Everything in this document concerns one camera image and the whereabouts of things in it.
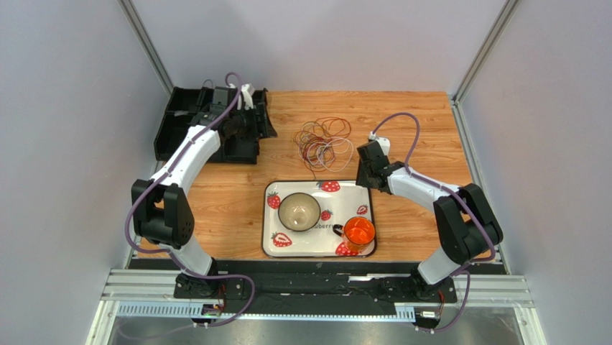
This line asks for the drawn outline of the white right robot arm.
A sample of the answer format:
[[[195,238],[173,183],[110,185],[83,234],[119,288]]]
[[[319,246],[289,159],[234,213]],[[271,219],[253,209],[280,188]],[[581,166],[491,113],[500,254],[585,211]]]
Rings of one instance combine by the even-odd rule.
[[[379,140],[361,145],[357,152],[357,185],[406,198],[435,216],[440,245],[413,270],[415,282],[436,285],[477,256],[492,254],[503,241],[504,233],[479,185],[441,183],[403,162],[390,162]]]

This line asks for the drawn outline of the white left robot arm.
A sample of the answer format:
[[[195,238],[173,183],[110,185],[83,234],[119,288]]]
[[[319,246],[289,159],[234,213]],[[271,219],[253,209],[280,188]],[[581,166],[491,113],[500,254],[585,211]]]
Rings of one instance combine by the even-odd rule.
[[[175,88],[155,139],[155,155],[164,166],[131,187],[132,206],[124,234],[146,239],[193,277],[211,278],[215,260],[194,238],[195,219],[189,190],[207,161],[255,164],[259,140],[275,137],[267,113],[266,90],[250,83],[199,89]]]

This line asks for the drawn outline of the strawberry print white tray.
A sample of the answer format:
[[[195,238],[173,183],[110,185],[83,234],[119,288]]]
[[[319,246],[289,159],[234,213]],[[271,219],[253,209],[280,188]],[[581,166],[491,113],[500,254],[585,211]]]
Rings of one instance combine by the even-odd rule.
[[[280,220],[282,201],[295,193],[319,204],[311,229],[293,231]],[[375,240],[355,251],[342,237],[340,228],[353,217],[374,222],[371,192],[353,180],[274,181],[264,191],[262,250],[273,258],[367,257],[375,251]]]

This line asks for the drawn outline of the black compartment storage bin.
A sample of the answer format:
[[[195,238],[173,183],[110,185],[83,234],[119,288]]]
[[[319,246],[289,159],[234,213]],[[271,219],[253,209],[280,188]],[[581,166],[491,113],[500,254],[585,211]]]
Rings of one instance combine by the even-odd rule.
[[[158,161],[168,161],[186,138],[188,130],[192,127],[191,120],[195,115],[196,102],[201,89],[178,87],[173,89],[154,140],[155,157]],[[259,141],[277,136],[277,131],[272,126],[268,115],[266,93],[267,89],[265,88],[255,90],[254,93],[256,125],[259,138],[255,141],[221,140],[221,146],[211,156],[210,162],[257,163],[257,157],[260,153]]]

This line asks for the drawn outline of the orange translucent mug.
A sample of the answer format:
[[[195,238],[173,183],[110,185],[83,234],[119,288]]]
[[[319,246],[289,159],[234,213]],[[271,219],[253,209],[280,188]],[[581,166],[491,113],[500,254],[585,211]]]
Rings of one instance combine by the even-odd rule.
[[[333,233],[342,239],[335,250],[337,256],[357,256],[362,254],[374,241],[376,230],[367,218],[356,216],[344,225],[335,224]]]

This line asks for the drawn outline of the beige ceramic bowl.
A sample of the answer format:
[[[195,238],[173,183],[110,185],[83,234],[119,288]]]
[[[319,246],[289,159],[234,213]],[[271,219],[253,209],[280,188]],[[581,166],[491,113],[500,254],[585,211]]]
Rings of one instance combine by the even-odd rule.
[[[278,218],[284,228],[290,231],[307,231],[320,219],[321,207],[310,194],[293,193],[285,197],[278,208]]]

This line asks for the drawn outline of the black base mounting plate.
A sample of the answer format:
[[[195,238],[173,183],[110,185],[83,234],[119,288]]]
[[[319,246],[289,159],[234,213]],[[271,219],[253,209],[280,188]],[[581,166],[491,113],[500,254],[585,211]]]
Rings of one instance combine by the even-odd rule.
[[[390,316],[395,303],[451,304],[458,301],[447,278],[427,292],[417,291],[414,262],[219,260],[221,280],[199,280],[180,273],[174,297],[225,302],[236,312],[314,316]]]

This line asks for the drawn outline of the aluminium frame rail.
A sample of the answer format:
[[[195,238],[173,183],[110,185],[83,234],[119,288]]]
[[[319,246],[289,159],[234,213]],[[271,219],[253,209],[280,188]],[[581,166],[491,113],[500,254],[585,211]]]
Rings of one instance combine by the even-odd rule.
[[[88,344],[545,344],[526,279],[477,264],[431,296],[411,262],[222,260],[216,290],[167,259],[110,271]]]

